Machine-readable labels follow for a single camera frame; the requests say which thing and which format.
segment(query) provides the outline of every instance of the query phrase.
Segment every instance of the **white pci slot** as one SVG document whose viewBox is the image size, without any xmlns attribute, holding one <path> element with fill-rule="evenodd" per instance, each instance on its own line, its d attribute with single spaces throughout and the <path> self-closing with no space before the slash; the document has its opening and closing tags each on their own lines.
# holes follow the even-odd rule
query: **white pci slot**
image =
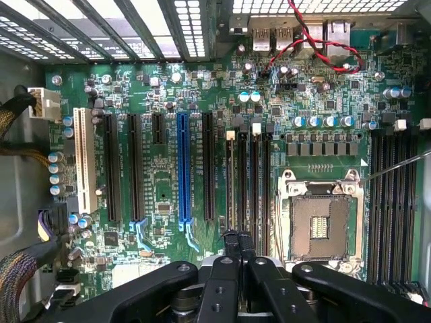
<svg viewBox="0 0 431 323">
<path fill-rule="evenodd" d="M 75 154 L 77 197 L 79 213 L 97 210 L 96 158 L 94 156 L 94 130 L 91 110 L 73 108 L 75 125 Z"/>
</svg>

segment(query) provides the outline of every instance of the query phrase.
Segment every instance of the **red wire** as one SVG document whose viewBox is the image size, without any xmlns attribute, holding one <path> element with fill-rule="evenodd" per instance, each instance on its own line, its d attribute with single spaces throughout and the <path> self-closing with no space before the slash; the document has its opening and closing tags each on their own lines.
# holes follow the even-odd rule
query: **red wire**
<svg viewBox="0 0 431 323">
<path fill-rule="evenodd" d="M 294 12 L 298 15 L 298 17 L 300 18 L 301 22 L 304 21 L 304 18 L 302 17 L 302 14 L 300 13 L 300 11 L 298 10 L 298 8 L 293 4 L 292 0 L 288 0 L 289 6 L 294 10 Z M 358 58 L 358 62 L 359 62 L 359 66 L 356 67 L 353 71 L 350 71 L 349 69 L 345 69 L 344 67 L 336 67 L 336 66 L 331 66 L 331 68 L 336 72 L 336 73 L 349 73 L 349 74 L 355 74 L 357 72 L 359 72 L 362 69 L 362 66 L 364 65 L 364 61 L 362 60 L 362 57 L 359 55 L 358 51 L 352 47 L 349 46 L 345 46 L 341 43 L 338 42 L 325 42 L 323 40 L 315 40 L 313 37 L 311 37 L 311 35 L 306 31 L 306 28 L 302 27 L 302 33 L 305 35 L 305 37 L 307 38 L 306 41 L 313 47 L 316 47 L 316 43 L 322 43 L 322 44 L 326 44 L 327 46 L 342 46 L 345 47 L 345 49 L 349 50 L 350 52 L 352 52 L 357 58 Z M 280 53 L 273 57 L 268 65 L 266 66 L 265 70 L 268 70 L 268 68 L 270 68 L 270 66 L 272 66 L 272 64 L 274 63 L 274 61 L 278 58 L 280 58 L 286 51 L 287 49 L 291 48 L 291 47 L 295 47 L 301 43 L 303 43 L 305 40 L 301 39 L 301 40 L 297 40 L 289 45 L 287 45 L 287 47 L 283 48 Z M 320 60 L 328 65 L 332 65 L 331 61 L 329 60 L 328 57 L 326 57 L 325 55 L 322 55 L 319 51 L 315 50 L 314 53 L 316 54 L 316 56 L 318 58 L 320 58 Z"/>
</svg>

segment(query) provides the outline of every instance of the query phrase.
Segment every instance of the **screw hole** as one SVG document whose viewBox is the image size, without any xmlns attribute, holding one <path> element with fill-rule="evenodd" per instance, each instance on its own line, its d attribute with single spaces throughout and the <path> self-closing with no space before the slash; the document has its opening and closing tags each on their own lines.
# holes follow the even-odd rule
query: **screw hole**
<svg viewBox="0 0 431 323">
<path fill-rule="evenodd" d="M 222 306 L 220 304 L 214 304 L 211 306 L 213 312 L 220 313 L 222 311 Z"/>
</svg>

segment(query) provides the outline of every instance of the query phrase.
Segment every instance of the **blue pcie slot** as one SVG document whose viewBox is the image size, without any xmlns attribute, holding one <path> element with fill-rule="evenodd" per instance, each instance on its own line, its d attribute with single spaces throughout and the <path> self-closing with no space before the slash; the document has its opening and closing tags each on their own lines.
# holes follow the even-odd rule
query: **blue pcie slot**
<svg viewBox="0 0 431 323">
<path fill-rule="evenodd" d="M 189 115 L 176 115 L 176 138 L 178 149 L 178 229 L 186 231 L 187 242 L 190 247 L 199 251 L 193 242 L 191 227 L 191 180 L 190 180 L 190 130 Z"/>
</svg>

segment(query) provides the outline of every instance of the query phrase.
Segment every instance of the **green circuit board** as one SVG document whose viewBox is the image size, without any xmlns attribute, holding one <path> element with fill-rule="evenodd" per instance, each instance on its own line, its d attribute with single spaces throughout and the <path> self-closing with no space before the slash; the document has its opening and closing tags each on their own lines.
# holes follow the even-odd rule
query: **green circuit board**
<svg viewBox="0 0 431 323">
<path fill-rule="evenodd" d="M 363 118 L 370 118 L 378 124 L 381 114 L 386 112 L 405 112 L 411 115 L 412 122 L 418 124 L 425 97 L 414 92 L 410 99 L 386 100 L 382 93 L 388 87 L 411 86 L 415 75 L 422 74 L 426 68 L 424 51 L 406 49 L 394 52 L 388 56 L 374 56 L 369 47 L 371 34 L 369 32 L 352 32 L 352 39 L 357 44 L 360 54 L 366 62 L 363 72 L 355 75 L 336 75 L 318 61 L 281 60 L 274 67 L 271 77 L 262 82 L 257 77 L 257 71 L 269 61 L 267 55 L 244 55 L 238 57 L 234 53 L 214 63 L 187 64 L 122 64 L 122 65 L 66 65 L 52 66 L 46 69 L 46 84 L 51 90 L 61 93 L 62 116 L 72 116 L 74 108 L 88 107 L 88 95 L 84 87 L 89 85 L 96 88 L 104 100 L 104 110 L 117 117 L 118 148 L 119 148 L 119 192 L 121 194 L 121 214 L 118 221 L 108 220 L 106 197 L 98 197 L 98 210 L 93 212 L 91 236 L 83 238 L 80 233 L 73 236 L 73 245 L 83 250 L 83 261 L 79 264 L 82 273 L 83 297 L 89 299 L 100 295 L 122 283 L 120 276 L 137 277 L 154 270 L 159 266 L 175 260 L 187 260 L 199 265 L 201 261 L 214 254 L 223 254 L 223 241 L 220 236 L 229 229 L 226 223 L 226 213 L 230 202 L 226 195 L 227 163 L 226 145 L 227 132 L 235 131 L 234 142 L 234 209 L 238 208 L 240 192 L 238 188 L 238 152 L 237 142 L 241 127 L 251 134 L 251 125 L 259 123 L 262 133 L 267 126 L 273 126 L 270 140 L 270 177 L 271 183 L 269 205 L 271 209 L 271 223 L 279 217 L 279 201 L 277 198 L 278 181 L 286 169 L 290 169 L 298 180 L 343 180 L 351 169 L 358 171 L 361 178 L 370 173 L 371 138 L 370 133 L 363 128 Z M 350 59 L 354 66 L 357 63 Z M 253 72 L 244 76 L 242 69 L 245 63 L 252 63 Z M 291 82 L 298 84 L 294 91 L 278 92 L 276 71 L 279 66 L 295 67 L 299 70 L 297 77 Z M 384 81 L 377 81 L 374 74 L 377 71 L 385 73 Z M 181 80 L 172 82 L 172 75 L 180 73 Z M 54 75 L 60 75 L 63 80 L 61 86 L 51 83 Z M 110 75 L 109 85 L 102 83 L 102 76 Z M 155 77 L 158 85 L 146 83 L 147 77 Z M 319 84 L 313 82 L 313 77 L 323 77 L 331 84 L 331 90 L 319 93 Z M 241 103 L 238 96 L 242 92 L 259 92 L 261 98 L 255 104 Z M 172 109 L 167 109 L 167 103 L 173 103 Z M 177 114 L 185 112 L 189 119 L 189 153 L 190 153 L 190 183 L 191 183 L 191 216 L 193 223 L 192 242 L 188 242 L 186 233 L 178 229 L 178 210 L 180 198 L 178 194 L 178 138 Z M 203 140 L 202 114 L 212 112 L 214 130 L 214 192 L 215 218 L 213 221 L 204 219 L 204 183 L 203 183 Z M 154 113 L 164 116 L 166 138 L 163 144 L 154 144 L 153 122 Z M 146 223 L 143 227 L 143 237 L 139 243 L 136 229 L 131 225 L 131 148 L 129 145 L 128 114 L 137 114 L 141 125 L 141 148 L 143 164 L 141 165 L 143 185 L 143 205 Z M 295 128 L 292 119 L 297 116 L 305 120 L 317 116 L 321 120 L 334 116 L 338 121 L 345 116 L 352 116 L 355 123 L 352 127 L 338 124 L 331 128 L 319 125 L 311 128 L 306 125 Z M 65 151 L 66 139 L 62 124 L 51 123 L 51 151 Z M 97 186 L 106 184 L 106 170 L 104 154 L 104 128 L 101 124 L 94 127 L 94 142 L 96 150 L 96 180 Z M 289 153 L 290 143 L 299 145 L 298 153 Z M 346 153 L 327 155 L 316 143 L 347 143 L 351 147 Z M 249 210 L 254 196 L 259 197 L 259 214 L 262 210 L 263 184 L 257 185 L 257 195 L 252 195 L 250 142 L 246 145 L 246 200 L 244 207 Z M 66 192 L 58 201 L 66 201 L 76 194 L 76 171 L 73 153 L 65 153 Z M 264 163 L 263 149 L 258 148 L 258 175 L 262 176 Z M 369 212 L 369 183 L 364 187 L 364 214 L 362 230 L 362 258 L 357 264 L 357 270 L 352 273 L 359 279 L 366 278 L 366 249 L 368 239 Z M 355 254 L 356 239 L 356 209 L 358 202 L 349 201 L 347 210 L 347 255 Z M 168 205 L 168 211 L 160 212 L 160 205 Z M 417 215 L 420 214 L 420 203 Z M 245 229 L 250 230 L 250 212 L 246 212 Z M 291 261 L 290 242 L 284 241 L 284 253 L 280 254 L 276 245 L 276 228 L 271 225 L 269 236 L 268 256 L 280 258 L 284 264 Z M 262 244 L 257 244 L 257 253 L 264 254 Z M 103 265 L 98 262 L 103 257 Z M 417 269 L 413 264 L 413 280 Z"/>
</svg>

